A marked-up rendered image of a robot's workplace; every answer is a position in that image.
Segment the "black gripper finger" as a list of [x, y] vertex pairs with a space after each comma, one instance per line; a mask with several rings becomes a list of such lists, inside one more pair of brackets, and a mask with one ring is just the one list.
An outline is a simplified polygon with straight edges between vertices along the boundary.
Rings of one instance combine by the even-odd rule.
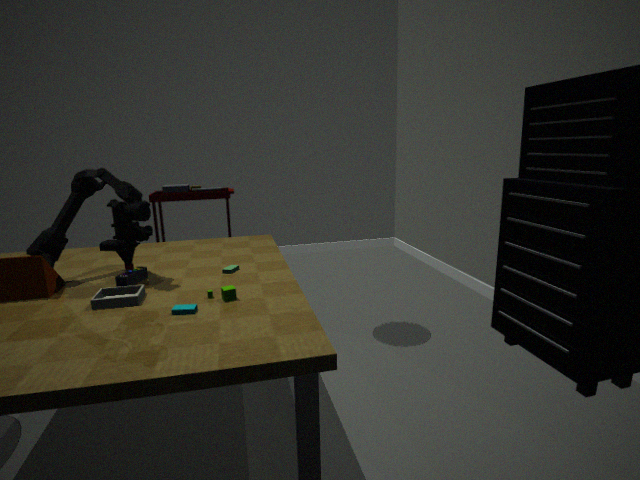
[[129, 244], [129, 246], [132, 246], [132, 248], [129, 250], [129, 255], [130, 255], [130, 264], [133, 263], [133, 253], [135, 248], [139, 245], [140, 243], [134, 243], [134, 244]]
[[126, 248], [122, 248], [118, 251], [115, 251], [120, 258], [123, 260], [123, 262], [126, 264], [126, 266], [130, 265], [130, 255], [129, 255], [129, 250], [132, 248], [132, 246], [126, 247]]

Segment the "green cube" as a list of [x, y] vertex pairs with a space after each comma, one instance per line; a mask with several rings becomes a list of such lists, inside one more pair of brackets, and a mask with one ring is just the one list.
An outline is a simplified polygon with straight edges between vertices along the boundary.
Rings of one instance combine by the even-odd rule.
[[236, 289], [233, 285], [221, 287], [221, 299], [224, 302], [236, 300]]

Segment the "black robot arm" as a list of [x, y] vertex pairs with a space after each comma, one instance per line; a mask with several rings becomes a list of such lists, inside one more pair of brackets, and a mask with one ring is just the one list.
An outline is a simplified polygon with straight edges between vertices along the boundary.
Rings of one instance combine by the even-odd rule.
[[[98, 177], [102, 182], [97, 181]], [[133, 220], [135, 224], [129, 222], [125, 230], [125, 237], [136, 239], [139, 242], [148, 241], [153, 235], [153, 227], [150, 225], [139, 226], [138, 221], [147, 221], [151, 216], [150, 203], [141, 199], [142, 194], [130, 183], [118, 180], [105, 168], [84, 170], [77, 173], [71, 182], [71, 194], [56, 220], [52, 225], [42, 231], [38, 238], [27, 248], [27, 255], [42, 256], [53, 268], [64, 250], [68, 239], [65, 233], [76, 217], [78, 210], [86, 198], [95, 194], [95, 191], [102, 190], [105, 184], [114, 188], [116, 195], [125, 202], [111, 200], [107, 207], [112, 207], [113, 221]], [[40, 250], [40, 251], [39, 251]]]

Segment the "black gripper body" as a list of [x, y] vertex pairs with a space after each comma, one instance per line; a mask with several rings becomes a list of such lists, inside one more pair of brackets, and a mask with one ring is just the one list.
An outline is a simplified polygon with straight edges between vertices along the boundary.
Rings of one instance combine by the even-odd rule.
[[129, 244], [137, 243], [136, 239], [130, 237], [125, 237], [125, 230], [128, 227], [129, 222], [132, 222], [132, 225], [135, 224], [133, 220], [126, 221], [113, 221], [111, 227], [114, 227], [115, 236], [112, 236], [113, 239], [116, 240], [106, 240], [100, 243], [100, 251], [118, 251], [122, 248], [129, 247]]

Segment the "teal flat block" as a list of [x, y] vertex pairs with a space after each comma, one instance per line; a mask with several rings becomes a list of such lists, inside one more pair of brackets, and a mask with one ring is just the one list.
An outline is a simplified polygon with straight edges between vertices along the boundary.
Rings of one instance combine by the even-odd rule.
[[172, 315], [195, 314], [197, 309], [197, 305], [176, 304], [172, 308]]

